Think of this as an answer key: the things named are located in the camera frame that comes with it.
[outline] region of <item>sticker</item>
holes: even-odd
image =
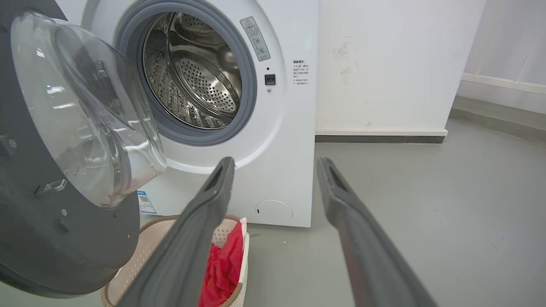
[[[258,28],[258,25],[254,21],[254,17],[241,19],[241,25],[252,42],[258,60],[263,61],[271,58],[268,47],[265,45],[264,37],[262,36],[260,28]]]
[[[309,64],[304,60],[292,60],[292,81],[294,85],[309,84]]]
[[[146,192],[137,191],[136,193],[138,194],[140,213],[157,214],[157,211],[152,206],[152,203],[150,203],[150,199],[148,198],[148,195],[146,195]]]

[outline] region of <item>red cloth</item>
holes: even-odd
[[[235,291],[241,274],[242,239],[241,222],[237,222],[223,248],[211,245],[199,307],[218,307]]]

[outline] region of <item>white wall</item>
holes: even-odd
[[[546,114],[546,1],[488,0],[458,95]]]
[[[485,0],[324,0],[317,134],[445,135]]]

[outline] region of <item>laundry basket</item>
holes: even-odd
[[[114,276],[114,278],[101,291],[101,300],[104,307],[115,307],[120,301],[125,291],[129,288],[136,278],[140,269],[154,252],[156,246],[163,237],[169,232],[178,215],[160,217],[153,220],[140,229],[140,236],[133,257],[125,264]],[[235,216],[226,216],[222,223],[216,227],[212,236],[212,243],[218,247],[223,247],[228,234],[233,230],[239,218]],[[241,274],[239,283],[232,296],[228,298],[220,307],[241,307],[245,301],[246,282],[248,276],[248,246],[250,244],[250,235],[246,232],[246,219],[242,221],[242,230],[245,233],[244,247],[242,254]]]

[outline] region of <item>gray floor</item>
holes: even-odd
[[[546,304],[546,144],[450,121],[442,145],[317,144],[439,306]],[[251,225],[245,306],[353,306],[317,184],[309,229]],[[0,284],[1,306],[102,306]]]

